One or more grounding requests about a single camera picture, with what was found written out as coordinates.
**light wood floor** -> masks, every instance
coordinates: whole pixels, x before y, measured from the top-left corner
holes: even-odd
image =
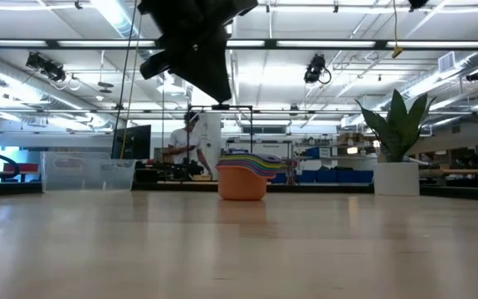
[[[0,299],[478,299],[478,201],[0,198]]]

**white planter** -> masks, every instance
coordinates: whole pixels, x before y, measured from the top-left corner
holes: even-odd
[[[377,163],[373,168],[376,195],[419,196],[420,174],[416,163]]]

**person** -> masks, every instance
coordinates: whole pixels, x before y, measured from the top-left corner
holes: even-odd
[[[207,173],[212,175],[212,169],[209,167],[206,161],[206,157],[202,152],[202,143],[200,137],[193,133],[193,128],[197,124],[198,115],[195,112],[188,112],[183,117],[186,126],[182,129],[174,130],[171,133],[171,137],[168,143],[167,154],[173,156],[173,162],[175,164],[183,164],[183,159],[188,157],[191,159],[195,153],[198,161],[207,169]]]

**snake plant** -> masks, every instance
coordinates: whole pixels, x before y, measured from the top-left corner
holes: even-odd
[[[381,151],[387,162],[402,162],[405,154],[420,137],[421,124],[427,117],[431,105],[427,104],[427,94],[418,97],[407,111],[402,95],[394,90],[387,119],[365,109],[358,101],[357,103],[361,107],[364,121],[381,142]]]

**white shirt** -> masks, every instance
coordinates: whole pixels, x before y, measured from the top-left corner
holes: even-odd
[[[182,148],[188,145],[188,132],[185,129],[178,129],[174,130],[171,133],[171,137],[169,139],[169,145],[175,148]],[[189,133],[189,146],[195,145],[197,146],[197,150],[202,149],[202,145],[200,143],[200,137],[193,133]],[[188,156],[188,152],[183,152],[181,154],[176,154],[173,156],[173,161],[175,164],[181,164],[183,162],[183,158]],[[198,161],[197,151],[192,150],[189,152],[189,159]]]

